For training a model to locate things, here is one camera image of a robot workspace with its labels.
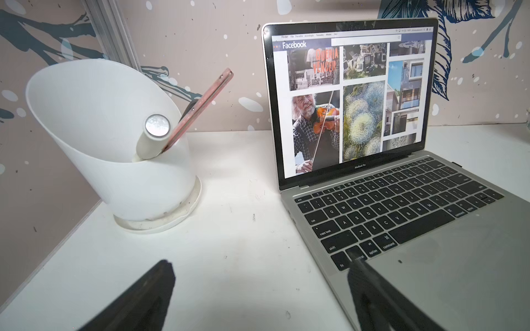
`image thumbnail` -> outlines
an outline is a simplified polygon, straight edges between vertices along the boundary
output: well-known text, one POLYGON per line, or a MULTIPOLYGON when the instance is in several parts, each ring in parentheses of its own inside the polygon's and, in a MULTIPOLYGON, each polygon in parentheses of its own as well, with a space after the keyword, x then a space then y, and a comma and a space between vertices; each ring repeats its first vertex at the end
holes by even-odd
POLYGON ((425 40, 394 41, 390 43, 390 56, 424 54, 425 40))
POLYGON ((403 147, 406 145, 413 144, 415 142, 416 142, 415 133, 411 135, 407 135, 407 136, 401 136, 401 137, 385 140, 383 142, 383 151, 398 148, 398 147, 403 147))
POLYGON ((339 107, 339 90, 293 97, 291 115, 297 175, 339 163, 339 107))
POLYGON ((339 83, 338 47, 290 50, 287 62, 291 91, 339 83))
POLYGON ((389 63, 384 136, 418 128, 422 75, 423 59, 389 63))
POLYGON ((345 86, 342 160, 355 160, 381 151, 385 82, 345 86))
POLYGON ((344 46, 344 79, 386 74, 386 43, 344 46))

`laptop screen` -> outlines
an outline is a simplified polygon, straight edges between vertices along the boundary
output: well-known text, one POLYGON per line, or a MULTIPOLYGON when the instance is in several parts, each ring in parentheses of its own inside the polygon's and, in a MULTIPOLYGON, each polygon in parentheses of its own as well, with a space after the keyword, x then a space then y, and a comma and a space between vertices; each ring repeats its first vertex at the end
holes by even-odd
POLYGON ((433 33, 272 35, 285 178, 420 142, 433 33))

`search bar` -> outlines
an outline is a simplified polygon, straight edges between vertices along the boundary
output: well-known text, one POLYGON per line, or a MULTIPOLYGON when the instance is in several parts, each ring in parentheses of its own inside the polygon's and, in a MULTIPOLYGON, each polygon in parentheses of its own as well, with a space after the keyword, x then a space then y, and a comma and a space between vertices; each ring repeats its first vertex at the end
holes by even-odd
POLYGON ((358 45, 367 43, 401 41, 400 34, 364 35, 362 37, 346 37, 331 39, 331 46, 358 45))

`laptop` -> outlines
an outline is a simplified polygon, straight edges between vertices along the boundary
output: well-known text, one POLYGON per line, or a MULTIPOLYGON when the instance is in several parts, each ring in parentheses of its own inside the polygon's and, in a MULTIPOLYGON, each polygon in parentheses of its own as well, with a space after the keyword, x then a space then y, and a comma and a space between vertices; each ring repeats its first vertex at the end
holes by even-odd
POLYGON ((530 203, 424 149, 437 30, 263 27, 281 199, 355 329, 356 259, 446 330, 528 329, 530 203))

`laptop bezel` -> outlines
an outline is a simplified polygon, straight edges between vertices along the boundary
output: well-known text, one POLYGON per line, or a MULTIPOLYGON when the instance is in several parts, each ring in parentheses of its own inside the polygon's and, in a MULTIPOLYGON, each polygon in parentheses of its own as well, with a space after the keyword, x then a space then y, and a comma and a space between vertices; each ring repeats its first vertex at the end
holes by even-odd
POLYGON ((280 190, 283 191, 295 186, 310 185, 318 182, 327 181, 336 177, 349 175, 358 171, 363 171, 366 168, 375 167, 380 164, 390 162, 393 159, 401 158, 415 151, 424 149, 427 135, 427 121, 430 109, 432 79, 434 76, 437 34, 438 20, 435 18, 265 24, 261 30, 261 40, 263 43, 263 56, 265 59, 267 89, 269 92, 268 94, 272 124, 272 135, 276 153, 276 168, 280 190), (425 110, 423 116, 423 130, 421 135, 421 141, 400 148, 383 151, 378 154, 369 155, 357 160, 351 160, 326 168, 318 169, 310 173, 285 178, 284 158, 281 148, 278 95, 276 92, 276 74, 273 61, 271 36, 285 34, 324 33, 338 31, 360 31, 419 27, 433 28, 432 47, 430 54, 431 56, 429 62, 429 76, 427 81, 427 94, 425 98, 425 110))

